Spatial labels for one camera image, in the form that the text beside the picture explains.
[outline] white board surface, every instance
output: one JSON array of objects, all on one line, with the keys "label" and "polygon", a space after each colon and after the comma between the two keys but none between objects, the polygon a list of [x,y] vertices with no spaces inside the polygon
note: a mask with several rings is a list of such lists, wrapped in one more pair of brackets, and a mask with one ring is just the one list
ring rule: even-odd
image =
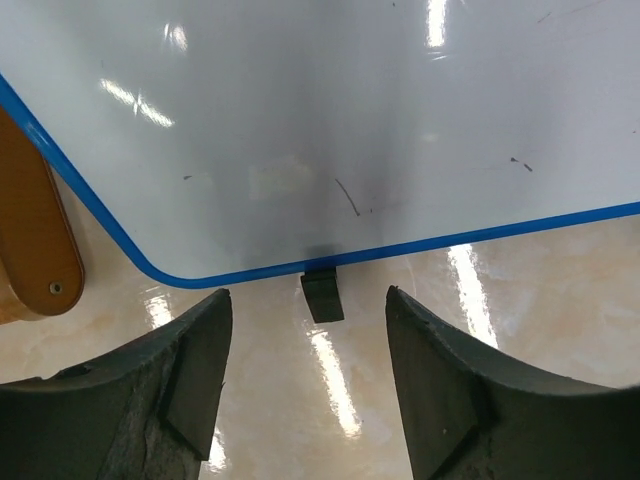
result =
[{"label": "white board surface", "polygon": [[640,211],[638,1],[6,0],[2,12],[0,103],[167,283]]}]

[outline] metal screw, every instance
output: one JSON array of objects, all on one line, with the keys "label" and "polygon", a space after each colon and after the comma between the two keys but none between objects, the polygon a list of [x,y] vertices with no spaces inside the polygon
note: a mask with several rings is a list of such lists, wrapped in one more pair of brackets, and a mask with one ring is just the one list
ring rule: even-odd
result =
[{"label": "metal screw", "polygon": [[60,295],[62,293],[62,284],[60,282],[51,282],[49,284],[49,291],[52,295]]}]

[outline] blue plastic edge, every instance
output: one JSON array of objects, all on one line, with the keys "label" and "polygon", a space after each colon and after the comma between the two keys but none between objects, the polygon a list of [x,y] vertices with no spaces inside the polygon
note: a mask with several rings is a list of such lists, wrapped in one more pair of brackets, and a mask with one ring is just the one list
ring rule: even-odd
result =
[{"label": "blue plastic edge", "polygon": [[305,271],[337,267],[351,263],[378,260],[381,258],[417,253],[437,248],[450,247],[463,243],[480,242],[512,235],[550,230],[553,228],[567,227],[581,223],[596,222],[611,218],[625,217],[640,213],[640,202],[617,205],[613,207],[599,208],[585,212],[570,213],[539,220],[530,220],[500,227],[486,228],[471,232],[457,233],[442,237],[417,240],[398,245],[377,247],[356,252],[342,253],[329,257],[314,258],[299,262],[284,263],[271,267],[256,268],[242,272],[227,273],[213,277],[187,279],[169,275],[159,270],[147,260],[144,254],[131,240],[111,212],[93,192],[87,182],[80,176],[69,159],[62,153],[46,130],[40,125],[20,97],[11,88],[5,78],[0,75],[0,105],[18,124],[27,137],[34,143],[40,153],[47,159],[53,168],[67,182],[89,211],[102,224],[104,229],[113,237],[125,254],[131,259],[140,271],[149,277],[169,286],[179,288],[208,288],[231,285],[268,277],[301,273]]}]

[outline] black whiteboard stand foot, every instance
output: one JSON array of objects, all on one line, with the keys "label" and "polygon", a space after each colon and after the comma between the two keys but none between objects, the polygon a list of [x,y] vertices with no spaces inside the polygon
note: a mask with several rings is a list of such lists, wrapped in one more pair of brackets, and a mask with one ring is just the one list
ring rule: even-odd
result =
[{"label": "black whiteboard stand foot", "polygon": [[300,281],[315,323],[344,320],[335,268],[306,272]]},{"label": "black whiteboard stand foot", "polygon": [[640,387],[611,389],[525,364],[397,287],[386,317],[415,479],[640,478]]},{"label": "black whiteboard stand foot", "polygon": [[0,385],[0,478],[197,478],[231,330],[231,298],[218,290],[110,353]]}]

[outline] glossy tile floor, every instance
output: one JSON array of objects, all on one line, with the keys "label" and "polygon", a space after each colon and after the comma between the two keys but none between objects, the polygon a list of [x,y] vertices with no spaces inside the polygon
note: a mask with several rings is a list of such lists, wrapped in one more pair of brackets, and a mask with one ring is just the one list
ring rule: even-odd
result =
[{"label": "glossy tile floor", "polygon": [[[68,189],[87,270],[68,314],[0,326],[0,381],[48,377],[171,321],[210,291],[129,262]],[[347,320],[316,327],[298,276],[231,286],[234,335],[202,479],[410,479],[384,324],[399,285],[444,319],[539,367],[640,380],[640,218],[463,245],[339,270]]]}]

